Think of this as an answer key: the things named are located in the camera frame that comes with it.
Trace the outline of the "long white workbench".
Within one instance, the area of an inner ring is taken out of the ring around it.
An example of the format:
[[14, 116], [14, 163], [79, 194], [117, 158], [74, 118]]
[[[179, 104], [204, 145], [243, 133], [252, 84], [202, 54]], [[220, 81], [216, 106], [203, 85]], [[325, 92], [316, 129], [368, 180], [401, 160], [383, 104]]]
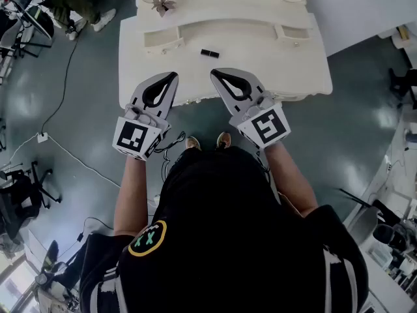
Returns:
[[379, 215], [367, 208], [380, 200], [401, 222], [417, 218], [417, 143], [407, 142], [407, 133], [417, 134], [417, 110], [410, 104], [402, 107], [401, 118], [391, 144], [381, 158], [381, 163], [372, 180], [365, 181], [352, 165], [347, 167], [347, 184], [343, 189], [360, 198], [344, 220], [351, 235], [359, 241], [359, 248], [366, 261], [369, 273], [369, 297], [363, 311], [375, 313], [417, 313], [415, 301], [407, 293], [417, 285], [417, 261], [406, 256], [414, 270], [405, 275], [388, 271], [388, 262], [393, 260], [393, 249], [373, 236]]

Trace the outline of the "person's right forearm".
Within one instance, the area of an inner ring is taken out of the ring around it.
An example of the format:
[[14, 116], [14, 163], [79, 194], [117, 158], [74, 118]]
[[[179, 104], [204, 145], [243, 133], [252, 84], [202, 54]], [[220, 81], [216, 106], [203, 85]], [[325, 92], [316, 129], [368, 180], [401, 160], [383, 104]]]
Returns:
[[282, 142], [266, 147], [264, 152], [277, 191], [283, 194], [303, 217], [316, 210], [318, 203], [315, 193]]

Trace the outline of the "person's left forearm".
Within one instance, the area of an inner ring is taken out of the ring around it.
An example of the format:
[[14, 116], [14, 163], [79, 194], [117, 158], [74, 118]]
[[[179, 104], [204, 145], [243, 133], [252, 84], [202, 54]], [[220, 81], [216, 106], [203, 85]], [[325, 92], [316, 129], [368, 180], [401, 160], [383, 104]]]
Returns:
[[146, 163], [128, 156], [113, 219], [114, 235], [135, 237], [148, 224]]

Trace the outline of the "white dressing table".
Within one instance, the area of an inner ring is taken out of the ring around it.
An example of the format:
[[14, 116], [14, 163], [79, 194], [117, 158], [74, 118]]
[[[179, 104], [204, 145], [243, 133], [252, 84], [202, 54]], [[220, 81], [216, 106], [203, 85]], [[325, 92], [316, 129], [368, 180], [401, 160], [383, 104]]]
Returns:
[[[274, 26], [308, 29], [299, 47], [280, 44]], [[143, 34], [179, 27], [184, 46], [164, 55], [148, 55]], [[218, 59], [201, 55], [206, 49]], [[176, 72], [179, 87], [174, 105], [217, 96], [210, 71], [237, 68], [258, 77], [280, 100], [328, 95], [332, 80], [315, 16], [302, 5], [260, 5], [238, 1], [181, 0], [163, 18], [140, 3], [137, 14], [121, 22], [119, 36], [119, 102], [125, 106], [140, 82], [163, 72]]]

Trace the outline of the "black office chair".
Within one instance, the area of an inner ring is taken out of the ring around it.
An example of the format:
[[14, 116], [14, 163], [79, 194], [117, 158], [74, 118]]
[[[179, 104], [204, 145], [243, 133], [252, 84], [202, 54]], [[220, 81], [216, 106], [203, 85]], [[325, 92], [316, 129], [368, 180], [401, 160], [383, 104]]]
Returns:
[[12, 16], [11, 25], [0, 31], [0, 53], [12, 57], [25, 54], [37, 57], [26, 47], [51, 48], [54, 35], [52, 19], [32, 0], [0, 0], [0, 11]]
[[5, 172], [0, 169], [0, 235], [6, 235], [15, 242], [20, 229], [30, 220], [35, 219], [43, 207], [49, 209], [48, 197], [55, 203], [61, 203], [62, 197], [53, 197], [45, 188], [44, 181], [53, 174], [51, 168], [38, 176], [37, 161], [31, 163], [27, 171], [14, 170]]
[[40, 273], [35, 276], [33, 294], [40, 313], [81, 313], [79, 305], [80, 271], [71, 257], [58, 260], [59, 245], [52, 241]]

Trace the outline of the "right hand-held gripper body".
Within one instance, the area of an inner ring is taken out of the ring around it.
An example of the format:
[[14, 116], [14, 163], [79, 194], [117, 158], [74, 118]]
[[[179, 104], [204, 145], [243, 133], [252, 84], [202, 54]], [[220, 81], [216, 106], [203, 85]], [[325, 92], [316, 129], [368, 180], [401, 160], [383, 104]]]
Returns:
[[258, 149], [277, 143], [291, 133], [282, 105], [266, 91], [254, 100], [232, 106], [229, 124]]

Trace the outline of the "person's black shirt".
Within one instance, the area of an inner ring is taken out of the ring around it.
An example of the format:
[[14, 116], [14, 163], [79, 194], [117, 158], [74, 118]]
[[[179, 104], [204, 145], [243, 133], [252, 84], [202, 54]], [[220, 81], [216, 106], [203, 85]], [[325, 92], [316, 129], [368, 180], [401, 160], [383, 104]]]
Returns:
[[238, 147], [185, 150], [151, 224], [135, 237], [94, 236], [82, 313], [359, 313], [369, 277], [330, 205], [306, 217], [282, 206]]

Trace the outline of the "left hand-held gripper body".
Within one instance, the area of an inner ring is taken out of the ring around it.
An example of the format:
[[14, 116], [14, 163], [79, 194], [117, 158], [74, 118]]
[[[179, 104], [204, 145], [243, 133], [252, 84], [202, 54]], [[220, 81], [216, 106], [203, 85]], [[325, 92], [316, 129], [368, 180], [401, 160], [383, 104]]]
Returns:
[[137, 160], [148, 160], [170, 128], [165, 119], [128, 104], [124, 117], [117, 119], [112, 146]]

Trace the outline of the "small potted plant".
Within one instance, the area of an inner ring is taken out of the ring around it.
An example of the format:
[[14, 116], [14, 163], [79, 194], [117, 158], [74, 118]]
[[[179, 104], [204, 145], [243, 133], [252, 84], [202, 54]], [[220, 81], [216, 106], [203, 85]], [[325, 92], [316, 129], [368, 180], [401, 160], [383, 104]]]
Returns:
[[153, 0], [152, 3], [152, 9], [155, 9], [161, 18], [165, 16], [167, 11], [176, 8], [176, 2], [172, 0]]

